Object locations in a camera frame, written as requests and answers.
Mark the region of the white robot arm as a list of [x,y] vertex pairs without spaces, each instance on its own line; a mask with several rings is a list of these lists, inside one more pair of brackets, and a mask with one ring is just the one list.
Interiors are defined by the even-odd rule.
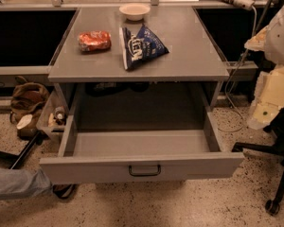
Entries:
[[247,119],[249,128],[259,130],[268,126],[284,108],[284,6],[244,47],[263,51],[265,59],[275,64],[271,72],[259,74]]

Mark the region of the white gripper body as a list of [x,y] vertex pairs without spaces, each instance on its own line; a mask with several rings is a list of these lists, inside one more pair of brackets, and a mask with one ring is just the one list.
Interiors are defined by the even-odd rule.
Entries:
[[284,107],[284,66],[278,66],[267,76],[257,106],[268,112]]

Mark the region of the cream foam-padded gripper finger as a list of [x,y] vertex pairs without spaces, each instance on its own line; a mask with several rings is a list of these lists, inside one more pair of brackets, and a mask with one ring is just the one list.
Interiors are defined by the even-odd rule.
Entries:
[[278,115],[279,109],[272,104],[252,103],[247,118],[247,126],[260,130],[270,125]]

